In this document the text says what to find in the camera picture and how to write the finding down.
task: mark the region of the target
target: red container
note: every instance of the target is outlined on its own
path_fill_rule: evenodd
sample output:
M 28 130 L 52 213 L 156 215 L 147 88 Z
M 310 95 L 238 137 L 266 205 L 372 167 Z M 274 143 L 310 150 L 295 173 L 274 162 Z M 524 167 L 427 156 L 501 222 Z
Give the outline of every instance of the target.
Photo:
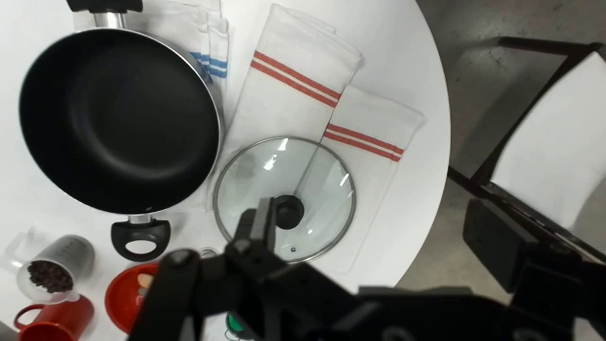
M 130 334 L 141 306 L 139 275 L 155 277 L 156 264 L 141 264 L 121 272 L 105 291 L 105 311 L 109 321 L 124 334 Z
M 20 325 L 18 319 L 28 311 L 39 311 L 30 325 Z M 13 325 L 18 332 L 18 341 L 77 341 L 92 321 L 94 308 L 90 300 L 79 296 L 77 302 L 60 306 L 30 306 L 16 313 Z

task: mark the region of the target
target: red cup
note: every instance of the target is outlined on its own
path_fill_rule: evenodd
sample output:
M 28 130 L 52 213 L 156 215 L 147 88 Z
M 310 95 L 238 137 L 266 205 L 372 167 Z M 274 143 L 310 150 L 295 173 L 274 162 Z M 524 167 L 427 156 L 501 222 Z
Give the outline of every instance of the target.
M 39 313 L 30 325 L 20 325 L 18 319 L 28 311 Z M 92 315 L 90 300 L 79 296 L 77 302 L 24 308 L 16 313 L 13 325 L 18 330 L 18 341 L 77 341 Z

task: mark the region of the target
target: metal lid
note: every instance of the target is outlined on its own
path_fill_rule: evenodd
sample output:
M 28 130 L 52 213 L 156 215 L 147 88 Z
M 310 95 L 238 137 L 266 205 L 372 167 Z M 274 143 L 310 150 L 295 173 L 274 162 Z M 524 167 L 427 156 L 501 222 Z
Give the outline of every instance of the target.
M 213 188 L 213 215 L 228 241 L 240 215 L 276 198 L 274 255 L 306 260 L 335 247 L 353 211 L 355 190 L 344 164 L 325 147 L 274 139 L 236 154 Z

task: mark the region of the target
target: non-stick pan surface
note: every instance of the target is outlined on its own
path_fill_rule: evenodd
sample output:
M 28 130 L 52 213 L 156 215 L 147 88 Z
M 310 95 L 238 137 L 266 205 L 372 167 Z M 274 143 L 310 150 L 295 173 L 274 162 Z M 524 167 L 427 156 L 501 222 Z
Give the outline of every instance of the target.
M 43 52 L 22 86 L 20 128 L 62 192 L 119 215 L 185 200 L 219 145 L 215 109 L 196 73 L 128 31 L 86 31 Z

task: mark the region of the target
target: kitchen towel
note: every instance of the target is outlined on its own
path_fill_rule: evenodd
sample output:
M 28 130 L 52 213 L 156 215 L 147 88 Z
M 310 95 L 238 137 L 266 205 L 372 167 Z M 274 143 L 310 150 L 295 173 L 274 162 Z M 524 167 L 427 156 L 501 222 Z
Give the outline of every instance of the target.
M 272 6 L 221 154 L 270 137 L 319 141 L 361 56 L 304 14 Z
M 321 145 L 350 171 L 357 203 L 352 226 L 336 245 L 346 249 L 350 258 L 331 262 L 331 272 L 348 272 L 353 264 L 405 150 L 422 124 L 424 116 L 412 109 L 352 86 L 344 90 Z

